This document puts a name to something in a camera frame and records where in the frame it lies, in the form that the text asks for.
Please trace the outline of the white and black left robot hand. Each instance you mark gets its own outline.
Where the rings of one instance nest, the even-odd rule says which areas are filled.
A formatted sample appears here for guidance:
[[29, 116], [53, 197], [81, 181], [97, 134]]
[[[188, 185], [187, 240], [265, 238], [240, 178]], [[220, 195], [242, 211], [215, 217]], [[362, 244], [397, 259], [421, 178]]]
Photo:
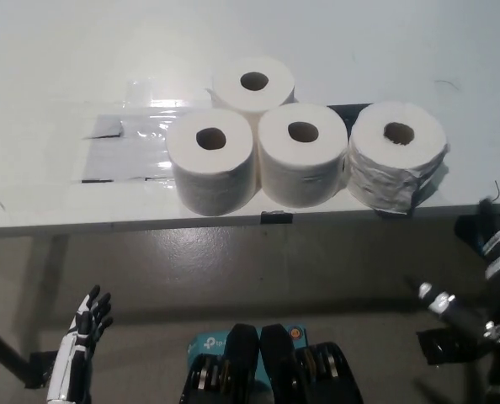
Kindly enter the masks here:
[[89, 403], [93, 356], [104, 331], [113, 323], [111, 294], [95, 285], [85, 296], [61, 340], [53, 365], [46, 401]]

